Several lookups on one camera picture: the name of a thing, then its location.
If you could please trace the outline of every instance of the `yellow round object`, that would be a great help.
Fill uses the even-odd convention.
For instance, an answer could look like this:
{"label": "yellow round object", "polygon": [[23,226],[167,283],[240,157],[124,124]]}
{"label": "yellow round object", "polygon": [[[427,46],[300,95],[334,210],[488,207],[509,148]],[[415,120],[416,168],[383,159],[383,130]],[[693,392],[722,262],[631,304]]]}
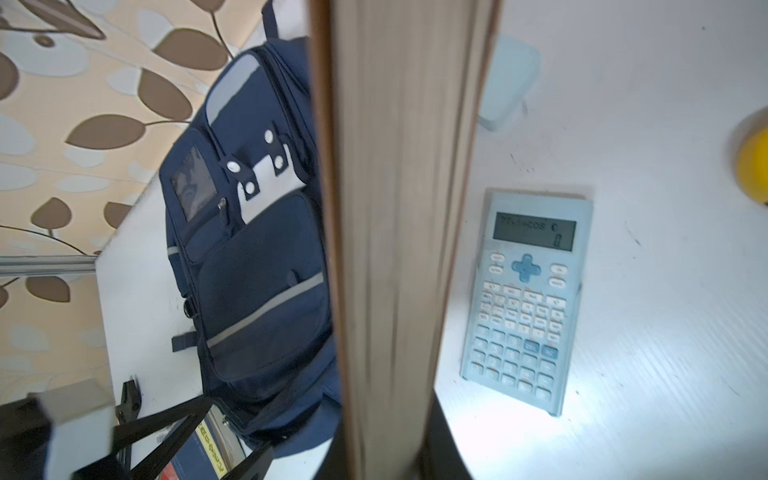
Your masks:
{"label": "yellow round object", "polygon": [[768,206],[768,128],[749,137],[742,145],[736,178],[747,195]]}

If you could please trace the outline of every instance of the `light blue calculator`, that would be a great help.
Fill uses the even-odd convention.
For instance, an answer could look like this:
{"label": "light blue calculator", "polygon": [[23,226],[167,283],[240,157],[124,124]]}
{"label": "light blue calculator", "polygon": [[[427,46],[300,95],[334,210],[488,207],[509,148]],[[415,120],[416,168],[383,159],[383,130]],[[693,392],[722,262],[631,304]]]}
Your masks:
{"label": "light blue calculator", "polygon": [[465,379],[561,414],[591,220],[588,200],[491,194]]}

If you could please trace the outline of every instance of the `white desk surface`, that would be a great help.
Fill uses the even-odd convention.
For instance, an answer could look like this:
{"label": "white desk surface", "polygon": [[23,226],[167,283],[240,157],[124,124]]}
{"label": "white desk surface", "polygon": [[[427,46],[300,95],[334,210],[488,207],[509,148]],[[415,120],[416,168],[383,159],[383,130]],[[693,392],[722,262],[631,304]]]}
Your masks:
{"label": "white desk surface", "polygon": [[[730,168],[734,130],[768,105],[766,25],[764,0],[506,5],[502,34],[542,73],[500,131],[478,129],[435,385],[476,478],[768,473],[768,210]],[[490,187],[594,201],[560,418],[458,376]],[[97,261],[115,398],[137,375],[142,415],[200,393],[195,352],[170,351],[191,321],[163,214],[152,183]],[[270,477],[311,478],[325,449]]]}

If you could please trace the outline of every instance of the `light blue object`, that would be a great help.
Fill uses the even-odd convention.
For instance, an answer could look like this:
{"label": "light blue object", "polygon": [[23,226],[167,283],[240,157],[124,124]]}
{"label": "light blue object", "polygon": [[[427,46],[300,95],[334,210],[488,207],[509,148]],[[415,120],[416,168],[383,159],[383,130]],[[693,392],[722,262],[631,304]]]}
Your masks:
{"label": "light blue object", "polygon": [[498,37],[485,80],[478,122],[496,130],[538,77],[541,53],[511,37]]}
{"label": "light blue object", "polygon": [[588,200],[491,194],[462,377],[562,413],[591,220]]}

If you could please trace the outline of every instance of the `yellow label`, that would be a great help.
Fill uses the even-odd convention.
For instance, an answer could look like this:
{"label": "yellow label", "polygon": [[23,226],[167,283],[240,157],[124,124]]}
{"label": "yellow label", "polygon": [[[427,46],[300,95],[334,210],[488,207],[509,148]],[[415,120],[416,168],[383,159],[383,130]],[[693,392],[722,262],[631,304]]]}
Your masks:
{"label": "yellow label", "polygon": [[210,434],[210,430],[208,430],[208,425],[206,425],[205,422],[200,422],[195,429],[195,432],[203,443],[203,448],[208,454],[210,464],[214,466],[216,475],[219,478],[225,476],[227,474],[227,466],[224,464],[223,458],[221,458],[221,453],[219,452],[218,447],[216,447],[214,437]]}

